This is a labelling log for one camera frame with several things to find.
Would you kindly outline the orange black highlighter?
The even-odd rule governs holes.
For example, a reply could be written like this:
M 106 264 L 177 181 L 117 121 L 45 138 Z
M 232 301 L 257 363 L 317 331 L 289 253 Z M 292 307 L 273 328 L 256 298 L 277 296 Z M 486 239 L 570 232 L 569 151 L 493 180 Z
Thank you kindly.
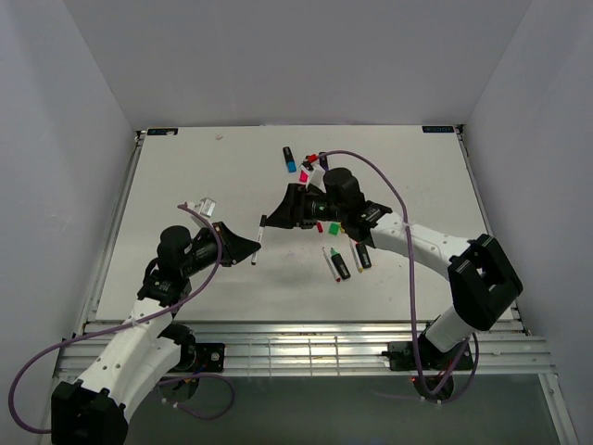
M 368 252 L 367 247 L 364 244 L 357 243 L 356 251 L 360 259 L 360 265 L 363 270 L 370 269 L 372 267 L 372 261 Z

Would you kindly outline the green cap black highlighter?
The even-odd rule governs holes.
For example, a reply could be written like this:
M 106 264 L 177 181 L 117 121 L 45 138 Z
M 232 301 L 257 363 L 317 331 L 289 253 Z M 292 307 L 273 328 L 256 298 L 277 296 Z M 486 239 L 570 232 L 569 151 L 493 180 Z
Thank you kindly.
M 330 259 L 342 281 L 347 280 L 351 277 L 351 273 L 343 257 L 334 248 L 330 248 Z

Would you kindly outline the yellow cap white marker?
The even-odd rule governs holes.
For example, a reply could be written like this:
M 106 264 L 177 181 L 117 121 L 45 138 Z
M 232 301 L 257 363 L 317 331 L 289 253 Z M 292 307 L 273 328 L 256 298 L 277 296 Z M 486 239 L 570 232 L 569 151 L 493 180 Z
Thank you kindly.
M 359 273 L 363 273 L 364 269 L 363 269 L 363 267 L 362 267 L 362 265 L 360 263 L 360 257 L 359 257 L 359 254 L 357 252 L 357 249 L 356 249 L 356 243 L 353 240 L 351 240 L 351 239 L 349 239 L 348 241 L 349 241 L 349 247 L 350 247 L 351 255 L 353 257 L 353 261 L 354 261 L 356 270 Z

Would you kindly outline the red cap white marker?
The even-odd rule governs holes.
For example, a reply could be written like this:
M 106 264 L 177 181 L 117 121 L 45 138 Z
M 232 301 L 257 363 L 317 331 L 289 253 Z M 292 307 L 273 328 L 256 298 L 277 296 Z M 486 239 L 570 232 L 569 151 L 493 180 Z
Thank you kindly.
M 339 283 L 341 281 L 341 277 L 340 277 L 338 271 L 336 270 L 336 268 L 334 267 L 334 264 L 333 264 L 332 260 L 330 259 L 330 255 L 327 253 L 325 247 L 322 247 L 322 255 L 330 269 L 333 279 L 336 281 L 336 283 Z

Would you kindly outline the black cap white marker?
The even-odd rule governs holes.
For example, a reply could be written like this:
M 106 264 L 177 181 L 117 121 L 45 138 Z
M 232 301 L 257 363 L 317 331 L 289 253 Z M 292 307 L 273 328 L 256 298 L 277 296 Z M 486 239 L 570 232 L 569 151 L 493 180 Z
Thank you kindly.
M 262 214 L 260 217 L 260 221 L 259 221 L 259 227 L 258 227 L 258 232 L 257 232 L 257 237 L 256 237 L 256 242 L 259 243 L 259 249 L 256 250 L 252 256 L 251 256 L 251 265 L 255 266 L 258 263 L 258 256 L 259 256 L 259 250 L 261 249 L 261 242 L 262 242 L 262 238 L 263 238 L 263 234 L 264 234 L 264 230 L 265 230 L 265 226 L 266 226 L 266 221 L 267 221 L 267 215 L 266 214 Z

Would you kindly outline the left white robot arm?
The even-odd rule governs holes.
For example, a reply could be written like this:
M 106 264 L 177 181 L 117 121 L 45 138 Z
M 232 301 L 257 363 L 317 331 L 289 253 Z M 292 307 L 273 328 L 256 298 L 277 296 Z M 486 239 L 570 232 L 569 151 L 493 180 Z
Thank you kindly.
M 196 367 L 191 329 L 174 323 L 190 279 L 206 268 L 231 267 L 260 249 L 223 222 L 197 235 L 180 225 L 165 229 L 148 263 L 137 299 L 122 329 L 74 382 L 61 382 L 51 397 L 55 444 L 122 444 L 132 416 L 167 372 Z

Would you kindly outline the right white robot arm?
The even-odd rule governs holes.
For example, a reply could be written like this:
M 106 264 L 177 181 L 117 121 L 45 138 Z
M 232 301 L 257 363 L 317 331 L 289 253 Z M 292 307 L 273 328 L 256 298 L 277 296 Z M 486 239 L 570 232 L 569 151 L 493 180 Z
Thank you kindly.
M 282 229 L 309 229 L 318 222 L 340 223 L 350 239 L 405 256 L 448 281 L 451 306 L 413 347 L 425 369 L 452 361 L 467 337 L 489 330 L 524 290 L 495 237 L 465 239 L 409 224 L 387 206 L 366 199 L 346 168 L 323 172 L 317 182 L 289 184 L 267 219 L 269 227 Z

